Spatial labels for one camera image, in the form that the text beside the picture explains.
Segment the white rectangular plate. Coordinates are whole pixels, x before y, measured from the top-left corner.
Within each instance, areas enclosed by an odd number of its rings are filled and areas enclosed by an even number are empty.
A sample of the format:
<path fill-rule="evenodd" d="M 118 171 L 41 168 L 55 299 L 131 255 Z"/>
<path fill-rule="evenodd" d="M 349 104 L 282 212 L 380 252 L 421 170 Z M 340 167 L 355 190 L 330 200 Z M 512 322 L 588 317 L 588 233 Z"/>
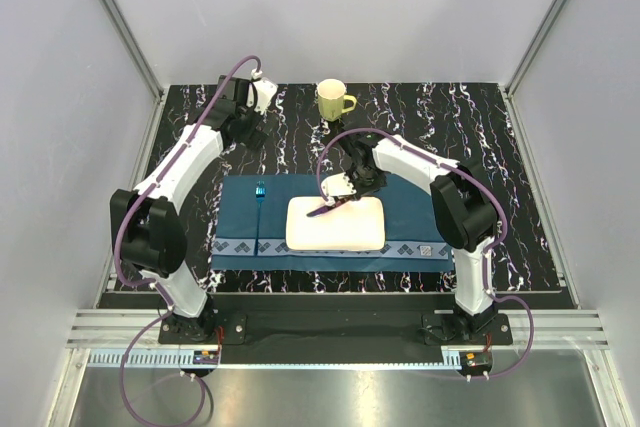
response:
<path fill-rule="evenodd" d="M 386 241 L 382 202 L 376 197 L 349 201 L 310 217 L 326 207 L 321 197 L 294 197 L 286 215 L 285 242 L 294 251 L 379 251 Z"/>

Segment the blue fork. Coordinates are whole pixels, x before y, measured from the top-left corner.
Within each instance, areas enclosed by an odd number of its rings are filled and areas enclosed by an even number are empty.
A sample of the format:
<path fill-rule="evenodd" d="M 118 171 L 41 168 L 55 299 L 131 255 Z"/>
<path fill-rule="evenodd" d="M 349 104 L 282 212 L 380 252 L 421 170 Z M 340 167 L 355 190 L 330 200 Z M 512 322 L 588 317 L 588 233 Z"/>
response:
<path fill-rule="evenodd" d="M 256 188 L 255 188 L 255 199 L 257 204 L 257 211 L 256 211 L 256 230 L 255 230 L 254 249 L 253 249 L 254 256 L 257 256 L 259 252 L 261 211 L 262 211 L 262 204 L 264 202 L 265 197 L 266 197 L 266 186 L 265 186 L 265 183 L 262 180 L 260 180 L 256 183 Z"/>

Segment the yellow-green ceramic mug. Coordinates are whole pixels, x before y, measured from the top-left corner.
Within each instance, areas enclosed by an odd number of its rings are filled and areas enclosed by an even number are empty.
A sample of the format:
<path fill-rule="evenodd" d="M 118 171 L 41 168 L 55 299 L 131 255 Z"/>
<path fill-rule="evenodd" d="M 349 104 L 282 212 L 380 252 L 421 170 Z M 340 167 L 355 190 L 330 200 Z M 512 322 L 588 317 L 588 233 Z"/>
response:
<path fill-rule="evenodd" d="M 337 79 L 325 79 L 317 84 L 318 110 L 324 120 L 334 122 L 356 108 L 357 99 L 346 91 L 346 85 Z"/>

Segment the blue cloth placemat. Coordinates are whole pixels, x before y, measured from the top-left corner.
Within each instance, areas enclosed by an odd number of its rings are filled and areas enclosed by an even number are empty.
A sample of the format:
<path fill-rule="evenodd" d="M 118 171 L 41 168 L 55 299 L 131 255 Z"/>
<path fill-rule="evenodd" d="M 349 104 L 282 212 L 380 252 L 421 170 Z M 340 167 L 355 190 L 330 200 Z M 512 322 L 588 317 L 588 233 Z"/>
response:
<path fill-rule="evenodd" d="M 387 175 L 378 191 L 384 209 L 384 247 L 369 252 L 295 252 L 285 242 L 286 210 L 297 196 L 317 192 L 312 175 L 228 176 L 222 184 L 216 236 L 211 248 L 213 270 L 418 272 L 454 270 L 451 248 L 440 236 L 431 197 L 410 182 Z M 256 230 L 256 183 L 262 180 L 259 252 L 253 255 Z"/>

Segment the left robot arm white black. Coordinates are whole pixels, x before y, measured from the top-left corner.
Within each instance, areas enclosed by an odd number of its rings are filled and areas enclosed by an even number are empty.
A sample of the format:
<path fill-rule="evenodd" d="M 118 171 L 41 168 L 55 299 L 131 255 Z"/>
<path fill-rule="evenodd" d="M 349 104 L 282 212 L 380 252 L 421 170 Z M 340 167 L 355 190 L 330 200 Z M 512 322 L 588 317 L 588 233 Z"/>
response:
<path fill-rule="evenodd" d="M 260 149 L 268 135 L 266 112 L 278 86 L 253 73 L 221 77 L 213 97 L 155 170 L 131 190 L 118 189 L 109 208 L 113 258 L 122 284 L 159 292 L 166 327 L 193 342 L 215 333 L 213 301 L 186 263 L 180 211 L 208 166 L 232 144 Z"/>

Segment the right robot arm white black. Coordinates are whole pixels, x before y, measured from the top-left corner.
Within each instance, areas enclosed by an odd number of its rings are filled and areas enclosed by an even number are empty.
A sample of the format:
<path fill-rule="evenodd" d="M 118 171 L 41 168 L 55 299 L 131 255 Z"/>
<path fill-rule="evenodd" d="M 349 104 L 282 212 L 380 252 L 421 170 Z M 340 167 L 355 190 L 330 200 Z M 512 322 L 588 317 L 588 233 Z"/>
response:
<path fill-rule="evenodd" d="M 347 130 L 340 122 L 332 124 L 329 138 L 351 161 L 342 175 L 345 192 L 334 192 L 330 178 L 319 183 L 335 204 L 379 191 L 386 186 L 388 174 L 431 198 L 437 231 L 452 251 L 456 289 L 453 312 L 427 323 L 425 338 L 440 345 L 486 342 L 499 303 L 492 285 L 493 250 L 506 237 L 507 222 L 482 163 L 440 157 L 400 135 L 376 128 Z"/>

